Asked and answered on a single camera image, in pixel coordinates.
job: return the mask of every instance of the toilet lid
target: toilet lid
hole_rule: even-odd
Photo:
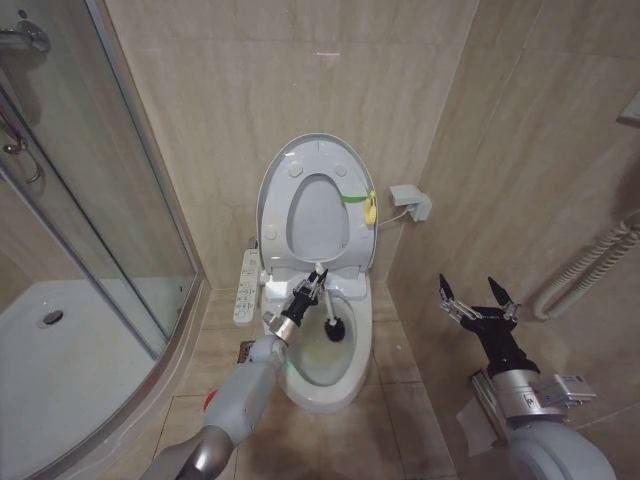
[[[267,273],[290,276],[316,262],[345,277],[365,271],[376,241],[376,225],[364,216],[372,191],[366,167],[339,138],[308,134],[289,142],[271,162],[258,196]]]

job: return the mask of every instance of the shower drain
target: shower drain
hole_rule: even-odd
[[[44,318],[38,322],[38,326],[40,328],[48,328],[58,323],[63,316],[64,312],[62,310],[54,310],[53,312],[47,313]]]

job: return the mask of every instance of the toilet brush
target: toilet brush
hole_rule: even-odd
[[[327,305],[327,321],[324,322],[324,331],[332,342],[341,342],[345,335],[344,322],[333,314],[329,290],[324,291],[324,301]]]

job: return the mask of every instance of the gray robot arm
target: gray robot arm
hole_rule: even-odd
[[[233,370],[207,405],[203,428],[189,440],[163,450],[142,480],[210,480],[225,469],[233,450],[251,433],[276,384],[288,346],[309,306],[318,303],[326,271],[302,280],[282,313],[268,321],[273,335],[258,338],[247,360]]]

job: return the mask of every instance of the shower enclosure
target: shower enclosure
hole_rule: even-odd
[[[0,479],[95,443],[205,281],[110,28],[100,1],[0,6]]]

